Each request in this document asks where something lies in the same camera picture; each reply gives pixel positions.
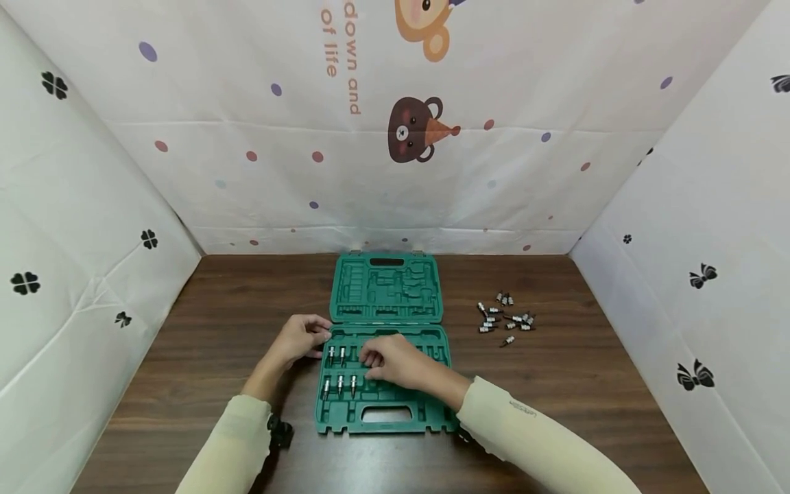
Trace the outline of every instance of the right hand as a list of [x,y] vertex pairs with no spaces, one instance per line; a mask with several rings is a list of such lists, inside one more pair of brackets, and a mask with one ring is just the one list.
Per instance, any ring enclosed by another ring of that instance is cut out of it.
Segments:
[[381,336],[365,342],[359,361],[371,368],[365,379],[389,381],[409,390],[426,390],[427,381],[441,366],[420,352],[402,334]]

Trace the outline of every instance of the left hand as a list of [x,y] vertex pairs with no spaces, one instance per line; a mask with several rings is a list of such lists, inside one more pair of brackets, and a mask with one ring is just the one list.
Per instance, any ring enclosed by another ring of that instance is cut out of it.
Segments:
[[283,325],[264,359],[286,369],[303,356],[320,359],[322,352],[315,347],[329,340],[330,327],[332,323],[320,315],[294,314]]

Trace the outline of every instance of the cartoon bear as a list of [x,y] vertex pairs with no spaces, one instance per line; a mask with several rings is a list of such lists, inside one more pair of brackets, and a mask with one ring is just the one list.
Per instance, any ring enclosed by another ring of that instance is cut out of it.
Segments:
[[[431,113],[428,105],[436,105],[436,114]],[[459,126],[452,129],[439,122],[444,105],[442,100],[431,96],[420,101],[406,96],[400,98],[389,115],[387,140],[389,156],[397,163],[408,163],[417,160],[425,163],[434,156],[434,144],[448,135],[458,135]]]
[[395,21],[403,39],[422,42],[425,58],[438,62],[450,49],[445,22],[453,7],[464,0],[395,0]]

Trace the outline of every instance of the green tool case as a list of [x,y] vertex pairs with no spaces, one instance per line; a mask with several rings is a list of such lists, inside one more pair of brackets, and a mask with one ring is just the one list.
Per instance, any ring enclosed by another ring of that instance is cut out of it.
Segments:
[[[318,432],[455,432],[457,418],[444,403],[421,391],[384,381],[367,381],[364,376],[368,369],[359,362],[365,341],[400,333],[418,350],[449,367],[447,335],[438,324],[442,313],[442,291],[433,256],[361,252],[341,255],[335,267],[329,306],[334,322],[332,338],[324,344],[315,400]],[[371,408],[408,408],[411,420],[363,422],[363,413]]]

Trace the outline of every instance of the polka dot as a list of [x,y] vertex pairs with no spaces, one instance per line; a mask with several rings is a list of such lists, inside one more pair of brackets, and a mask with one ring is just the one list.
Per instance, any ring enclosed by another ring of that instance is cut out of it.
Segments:
[[141,41],[140,44],[137,45],[137,48],[140,49],[140,55],[143,55],[149,62],[155,62],[159,58],[156,54],[156,50],[145,41]]

